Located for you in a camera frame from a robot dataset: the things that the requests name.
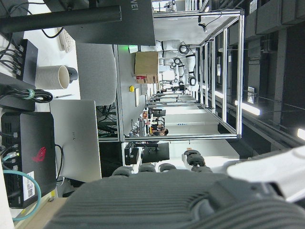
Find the cardboard box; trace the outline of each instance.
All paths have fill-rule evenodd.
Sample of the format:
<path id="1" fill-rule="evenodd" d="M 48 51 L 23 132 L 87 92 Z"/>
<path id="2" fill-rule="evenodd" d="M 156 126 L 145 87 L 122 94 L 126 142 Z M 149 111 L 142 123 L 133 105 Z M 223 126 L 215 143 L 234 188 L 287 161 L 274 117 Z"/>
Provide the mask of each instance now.
<path id="1" fill-rule="evenodd" d="M 137 83 L 158 83 L 159 59 L 158 52 L 137 52 L 135 54 L 134 75 Z"/>

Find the metal frame enclosure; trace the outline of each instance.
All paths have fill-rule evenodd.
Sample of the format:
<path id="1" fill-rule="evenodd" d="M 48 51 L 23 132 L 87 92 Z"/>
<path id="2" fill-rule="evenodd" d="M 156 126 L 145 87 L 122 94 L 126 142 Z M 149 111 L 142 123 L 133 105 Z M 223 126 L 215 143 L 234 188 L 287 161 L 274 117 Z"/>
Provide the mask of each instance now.
<path id="1" fill-rule="evenodd" d="M 237 139 L 241 137 L 242 134 L 242 97 L 243 97 L 243 59 L 244 59 L 244 12 L 240 10 L 224 10 L 222 12 L 202 12 L 207 4 L 205 0 L 202 7 L 196 11 L 183 11 L 183 12 L 167 12 L 167 13 L 155 13 L 154 19 L 158 20 L 161 18 L 174 18 L 174 17 L 188 17 L 188 16 L 201 16 L 201 17 L 227 17 L 228 19 L 221 25 L 215 24 L 216 29 L 210 33 L 207 39 L 203 39 L 200 44 L 192 44 L 192 48 L 197 48 L 196 60 L 199 60 L 200 66 L 198 66 L 198 61 L 196 61 L 195 71 L 197 72 L 197 77 L 200 78 L 200 98 L 199 103 L 194 100 L 188 100 L 183 102 L 153 102 L 152 100 L 147 102 L 147 107 L 179 107 L 179 106 L 199 106 L 201 109 L 205 109 L 209 112 L 214 119 L 219 122 L 228 130 L 228 134 L 207 134 L 207 135 L 173 135 L 173 136 L 147 136 L 147 137 L 126 137 L 123 134 L 123 115 L 122 115 L 122 100 L 121 100 L 121 86 L 120 86 L 120 70 L 119 70 L 119 58 L 117 46 L 114 46 L 114 56 L 117 64 L 117 74 L 118 74 L 118 89 L 117 89 L 117 100 L 118 100 L 118 130 L 119 130 L 119 140 L 121 142 L 134 142 L 134 141 L 174 141 L 174 140 L 197 140 L 197 139 Z M 238 69 L 237 69 L 237 107 L 236 107 L 236 129 L 227 123 L 226 112 L 227 112 L 227 46 L 228 46 L 228 28 L 235 23 L 239 24 L 238 31 Z M 222 72 L 222 93 L 224 95 L 222 99 L 222 118 L 216 114 L 216 102 L 215 102 L 215 75 L 217 74 L 215 68 L 216 62 L 216 47 L 215 38 L 219 34 L 223 34 L 223 72 Z M 209 58 L 209 48 L 211 48 L 212 53 L 212 81 L 209 82 L 209 71 L 208 71 L 208 58 Z M 211 96 L 211 107 L 209 107 L 209 90 Z"/>

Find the aluminum frame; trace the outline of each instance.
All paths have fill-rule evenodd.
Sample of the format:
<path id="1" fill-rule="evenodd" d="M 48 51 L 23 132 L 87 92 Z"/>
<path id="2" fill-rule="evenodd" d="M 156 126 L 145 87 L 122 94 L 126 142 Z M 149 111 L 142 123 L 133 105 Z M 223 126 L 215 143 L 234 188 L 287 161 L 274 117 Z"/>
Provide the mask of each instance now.
<path id="1" fill-rule="evenodd" d="M 195 103 L 195 101 L 189 101 L 189 102 L 167 102 L 167 103 L 160 103 L 160 102 L 148 102 L 147 107 L 177 107 L 177 106 L 201 106 L 203 109 L 208 111 L 213 115 L 215 120 L 217 120 L 219 123 L 221 123 L 228 131 L 229 134 L 211 134 L 211 135 L 180 135 L 180 136 L 147 136 L 147 137 L 125 137 L 123 134 L 123 115 L 122 115 L 122 100 L 121 100 L 121 88 L 120 88 L 120 71 L 119 71 L 119 63 L 118 63 L 118 53 L 117 53 L 117 46 L 114 47 L 114 54 L 115 59 L 117 61 L 117 74 L 118 74 L 118 120 L 119 120 L 119 138 L 120 141 L 124 142 L 134 142 L 134 141 L 148 141 L 148 140 L 154 140 L 154 141 L 174 141 L 174 140 L 197 140 L 197 139 L 237 139 L 241 137 L 242 133 L 242 109 L 241 109 L 241 103 L 242 103 L 242 96 L 243 96 L 243 58 L 244 58 L 244 15 L 243 12 L 240 10 L 233 10 L 233 11 L 222 11 L 219 12 L 201 12 L 205 6 L 205 2 L 208 2 L 207 0 L 204 1 L 202 9 L 197 11 L 184 11 L 184 12 L 167 12 L 167 13 L 155 13 L 153 15 L 155 20 L 161 19 L 161 18 L 172 18 L 172 17 L 187 17 L 187 16 L 204 16 L 204 17 L 214 17 L 215 15 L 220 16 L 227 16 L 230 17 L 228 20 L 226 20 L 225 23 L 223 23 L 220 27 L 215 29 L 213 33 L 209 36 L 208 40 L 203 41 L 200 44 L 194 44 L 192 47 L 199 48 L 200 49 L 200 68 L 196 65 L 196 71 L 197 74 L 200 74 L 200 79 L 205 80 L 205 85 L 203 87 L 203 80 L 201 80 L 201 91 L 204 89 L 205 94 L 205 100 L 203 100 L 203 92 L 201 93 L 200 98 L 200 104 Z M 212 46 L 212 66 L 214 68 L 212 69 L 212 78 L 215 79 L 215 37 L 221 33 L 224 34 L 224 53 L 223 53 L 223 68 L 225 67 L 225 74 L 223 74 L 223 82 L 225 82 L 225 85 L 223 85 L 223 94 L 226 94 L 226 79 L 227 79 L 227 29 L 233 25 L 235 22 L 239 22 L 239 37 L 238 37 L 238 71 L 237 71 L 237 108 L 236 108 L 236 129 L 234 129 L 232 126 L 230 126 L 226 122 L 226 98 L 223 99 L 223 117 L 219 118 L 215 114 L 215 109 L 210 110 L 206 109 L 208 107 L 208 91 L 209 91 L 209 82 L 208 82 L 208 47 L 209 45 Z M 212 107 L 215 108 L 215 80 L 212 80 L 211 82 L 211 93 L 212 93 Z"/>

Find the gray chair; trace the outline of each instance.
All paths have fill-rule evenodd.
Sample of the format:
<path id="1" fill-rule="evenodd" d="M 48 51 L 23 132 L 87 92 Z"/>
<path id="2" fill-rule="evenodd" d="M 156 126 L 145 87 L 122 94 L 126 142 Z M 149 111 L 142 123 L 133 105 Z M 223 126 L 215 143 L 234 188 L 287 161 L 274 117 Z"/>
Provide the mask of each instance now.
<path id="1" fill-rule="evenodd" d="M 116 97 L 117 75 L 112 45 L 76 43 L 81 99 L 96 106 L 111 105 Z"/>

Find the yellow button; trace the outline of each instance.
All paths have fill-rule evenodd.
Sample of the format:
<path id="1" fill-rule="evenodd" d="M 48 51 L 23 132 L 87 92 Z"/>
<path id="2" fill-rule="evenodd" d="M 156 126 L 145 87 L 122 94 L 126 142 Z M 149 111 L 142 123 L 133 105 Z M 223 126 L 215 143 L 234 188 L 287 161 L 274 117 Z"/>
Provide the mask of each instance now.
<path id="1" fill-rule="evenodd" d="M 134 86 L 130 86 L 130 87 L 129 87 L 129 91 L 130 91 L 130 92 L 134 92 Z"/>

